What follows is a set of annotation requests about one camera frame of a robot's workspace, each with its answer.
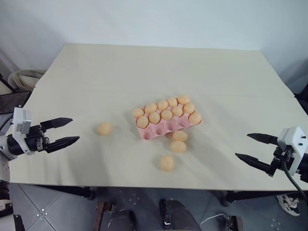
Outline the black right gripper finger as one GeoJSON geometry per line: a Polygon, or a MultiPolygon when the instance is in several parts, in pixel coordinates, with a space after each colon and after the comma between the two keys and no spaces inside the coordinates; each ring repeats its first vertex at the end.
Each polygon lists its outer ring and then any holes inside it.
{"type": "Polygon", "coordinates": [[[248,137],[265,144],[273,144],[278,145],[277,137],[271,136],[268,134],[262,134],[262,133],[250,133],[247,134],[248,137]]]}
{"type": "Polygon", "coordinates": [[[261,171],[264,171],[265,173],[267,173],[269,176],[273,177],[274,173],[270,173],[271,172],[271,168],[273,167],[272,164],[266,164],[264,162],[259,161],[257,158],[246,155],[246,154],[239,154],[239,153],[235,153],[235,155],[241,159],[242,161],[244,161],[245,163],[247,163],[248,165],[257,168],[261,171]]]}

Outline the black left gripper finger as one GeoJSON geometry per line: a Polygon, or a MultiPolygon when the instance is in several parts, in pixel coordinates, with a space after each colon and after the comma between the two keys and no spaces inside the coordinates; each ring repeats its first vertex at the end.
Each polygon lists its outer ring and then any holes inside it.
{"type": "Polygon", "coordinates": [[[42,131],[46,131],[51,128],[59,128],[62,126],[65,126],[66,124],[72,122],[73,119],[66,118],[66,117],[60,117],[56,119],[47,120],[40,123],[42,131]]]}
{"type": "Polygon", "coordinates": [[[79,138],[80,138],[79,136],[73,136],[73,137],[65,137],[58,139],[55,142],[47,144],[45,151],[47,153],[52,153],[60,149],[64,149],[75,143],[79,138]]]}

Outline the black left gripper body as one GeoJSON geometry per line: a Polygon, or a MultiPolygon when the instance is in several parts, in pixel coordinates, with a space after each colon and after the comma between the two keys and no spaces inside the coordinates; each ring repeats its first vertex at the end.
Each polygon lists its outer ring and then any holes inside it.
{"type": "Polygon", "coordinates": [[[31,151],[49,152],[49,138],[45,136],[46,128],[43,124],[31,126],[25,142],[31,151]]]}

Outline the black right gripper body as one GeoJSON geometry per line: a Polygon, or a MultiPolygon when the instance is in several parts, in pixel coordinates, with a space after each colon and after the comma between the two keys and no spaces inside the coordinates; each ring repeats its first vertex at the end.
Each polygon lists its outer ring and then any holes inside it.
{"type": "Polygon", "coordinates": [[[269,175],[274,176],[277,169],[286,172],[286,163],[289,162],[293,154],[293,148],[291,145],[287,145],[283,150],[281,147],[277,146],[274,151],[274,158],[270,164],[269,175]]]}

